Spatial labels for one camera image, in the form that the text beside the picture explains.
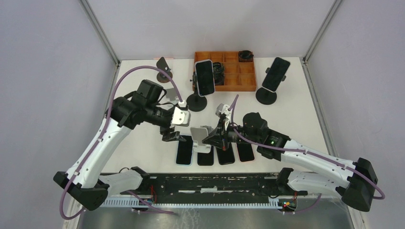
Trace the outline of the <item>white folding phone stand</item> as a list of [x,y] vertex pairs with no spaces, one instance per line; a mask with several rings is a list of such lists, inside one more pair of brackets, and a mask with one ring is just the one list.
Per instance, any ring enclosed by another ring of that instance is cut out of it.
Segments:
[[167,89],[166,91],[167,91],[167,93],[165,95],[166,102],[176,104],[180,101],[175,88],[170,88],[170,89]]

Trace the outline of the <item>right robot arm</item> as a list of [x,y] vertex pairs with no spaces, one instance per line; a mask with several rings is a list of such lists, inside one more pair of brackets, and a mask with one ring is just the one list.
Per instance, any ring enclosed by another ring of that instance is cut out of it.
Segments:
[[202,140],[204,144],[227,150],[231,143],[251,144],[267,159],[295,164],[308,172],[284,168],[276,179],[276,189],[282,195],[291,191],[320,193],[339,197],[346,205],[362,212],[371,209],[378,178],[371,162],[342,159],[308,148],[289,136],[274,131],[259,113],[248,113],[243,124],[230,122],[229,115],[221,114],[217,127]]

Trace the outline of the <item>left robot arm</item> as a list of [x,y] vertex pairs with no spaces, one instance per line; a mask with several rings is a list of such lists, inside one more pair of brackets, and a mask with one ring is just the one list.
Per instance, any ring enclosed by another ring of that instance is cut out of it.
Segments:
[[175,127],[188,126],[191,114],[180,103],[168,110],[161,108],[163,90],[153,81],[142,80],[136,91],[114,99],[85,152],[68,171],[54,175],[54,181],[85,209],[95,210],[107,197],[128,190],[141,195],[149,191],[149,175],[139,167],[108,176],[101,174],[116,148],[136,126],[143,122],[159,126],[165,142],[185,140]]

